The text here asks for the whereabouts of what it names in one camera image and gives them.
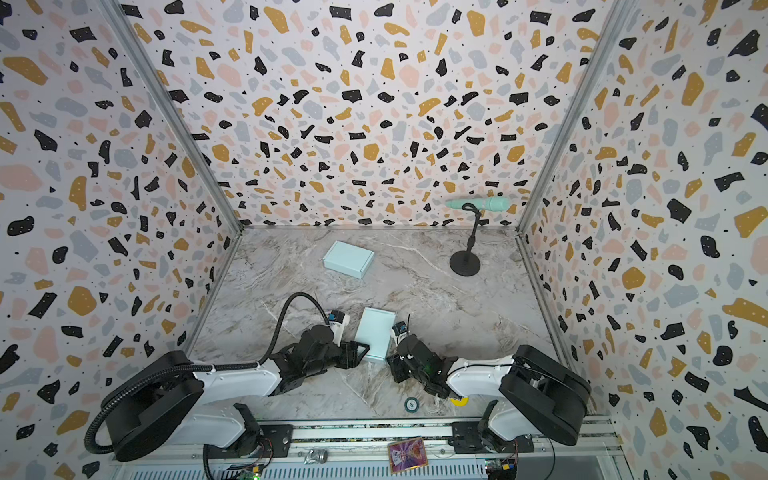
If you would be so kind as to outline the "mint box sheets stack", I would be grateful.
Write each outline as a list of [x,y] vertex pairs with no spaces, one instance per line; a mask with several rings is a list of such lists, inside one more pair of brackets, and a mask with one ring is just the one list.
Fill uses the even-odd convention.
[[383,363],[392,340],[392,327],[396,320],[394,312],[366,307],[358,325],[355,340],[366,344],[369,350],[364,360]]

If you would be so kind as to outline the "mint paper box sheet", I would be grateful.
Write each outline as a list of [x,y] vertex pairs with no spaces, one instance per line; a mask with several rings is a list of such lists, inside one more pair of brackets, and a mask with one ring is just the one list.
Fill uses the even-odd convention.
[[375,253],[342,241],[335,241],[323,257],[324,267],[356,279],[362,279]]

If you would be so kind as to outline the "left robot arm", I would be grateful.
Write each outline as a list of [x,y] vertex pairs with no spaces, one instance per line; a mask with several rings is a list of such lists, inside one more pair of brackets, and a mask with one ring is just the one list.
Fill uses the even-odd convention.
[[244,397],[274,397],[331,368],[352,369],[369,345],[337,341],[315,325],[298,342],[254,364],[195,363],[181,351],[153,362],[102,403],[109,452],[121,462],[141,459],[165,445],[200,445],[212,458],[287,454],[292,430],[259,423]]

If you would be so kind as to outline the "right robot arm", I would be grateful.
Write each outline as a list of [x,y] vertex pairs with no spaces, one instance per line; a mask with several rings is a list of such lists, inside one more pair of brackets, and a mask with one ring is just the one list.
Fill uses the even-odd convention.
[[512,453],[526,436],[578,443],[591,387],[581,376],[530,345],[492,360],[440,357],[414,334],[398,338],[387,358],[394,380],[414,379],[440,399],[491,399],[477,422],[454,425],[454,448]]

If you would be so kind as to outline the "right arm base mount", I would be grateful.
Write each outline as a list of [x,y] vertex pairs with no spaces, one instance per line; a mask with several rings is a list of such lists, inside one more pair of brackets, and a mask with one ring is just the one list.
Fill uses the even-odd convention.
[[534,451],[533,438],[530,434],[505,440],[490,428],[490,417],[496,409],[497,400],[491,401],[479,421],[457,421],[451,424],[448,444],[456,454],[499,453],[517,454]]

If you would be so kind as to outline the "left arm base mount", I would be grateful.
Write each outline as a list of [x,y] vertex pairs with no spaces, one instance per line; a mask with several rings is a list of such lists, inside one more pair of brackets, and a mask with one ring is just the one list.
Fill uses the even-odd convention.
[[261,458],[271,461],[288,456],[294,431],[291,424],[262,424],[246,404],[235,403],[233,407],[237,411],[235,419],[241,420],[244,431],[229,446],[204,445],[205,460],[248,459],[256,462]]

